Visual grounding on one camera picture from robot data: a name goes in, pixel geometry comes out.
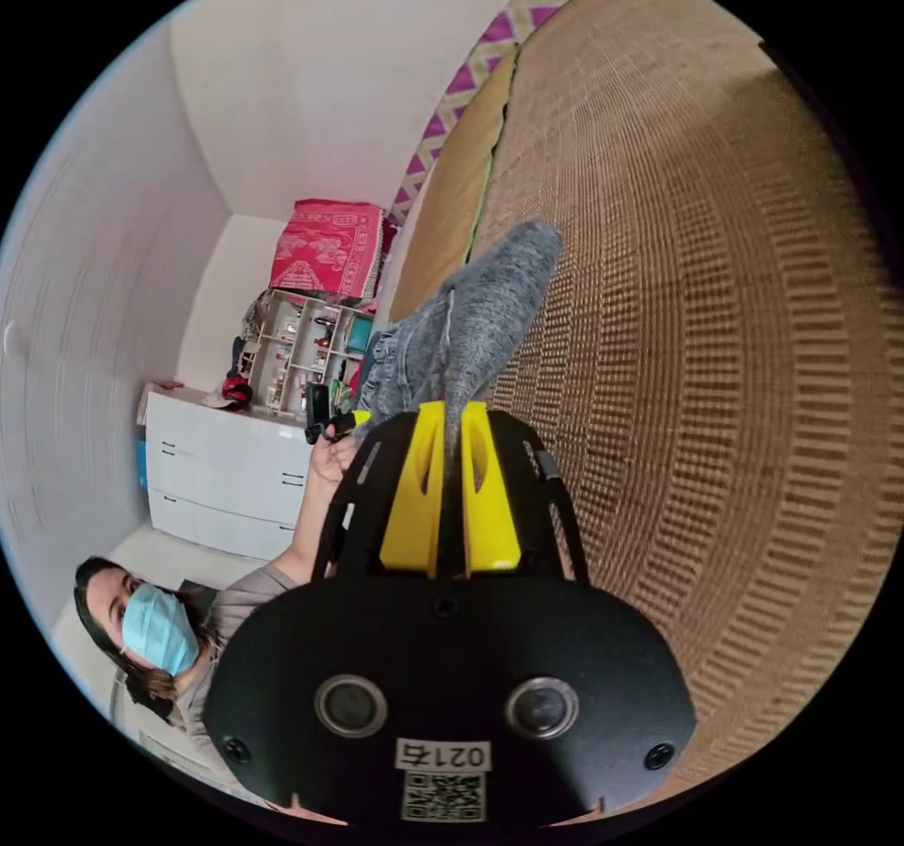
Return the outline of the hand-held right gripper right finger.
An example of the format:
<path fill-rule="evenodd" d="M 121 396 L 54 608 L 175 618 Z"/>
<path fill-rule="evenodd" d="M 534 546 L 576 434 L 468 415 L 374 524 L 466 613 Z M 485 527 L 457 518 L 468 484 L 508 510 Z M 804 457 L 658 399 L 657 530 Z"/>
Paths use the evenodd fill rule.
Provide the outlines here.
<path fill-rule="evenodd" d="M 460 479 L 466 574 L 511 573 L 522 551 L 486 405 L 468 403 L 460 420 Z"/>

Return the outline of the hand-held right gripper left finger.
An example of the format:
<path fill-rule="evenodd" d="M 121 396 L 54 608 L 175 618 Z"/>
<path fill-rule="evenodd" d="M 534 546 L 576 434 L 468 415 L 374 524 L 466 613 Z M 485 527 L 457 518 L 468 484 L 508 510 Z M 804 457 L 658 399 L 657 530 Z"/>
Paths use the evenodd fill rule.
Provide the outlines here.
<path fill-rule="evenodd" d="M 425 402 L 411 418 L 379 560 L 387 571 L 434 576 L 444 488 L 444 404 Z"/>

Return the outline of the person's left hand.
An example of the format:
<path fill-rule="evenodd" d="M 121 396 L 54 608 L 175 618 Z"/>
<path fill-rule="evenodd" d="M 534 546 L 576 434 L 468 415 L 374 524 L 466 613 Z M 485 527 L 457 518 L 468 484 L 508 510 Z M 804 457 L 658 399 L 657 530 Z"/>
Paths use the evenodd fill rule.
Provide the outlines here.
<path fill-rule="evenodd" d="M 357 452 L 351 434 L 338 437 L 323 433 L 311 451 L 308 483 L 324 490 L 334 490 L 342 481 Z"/>

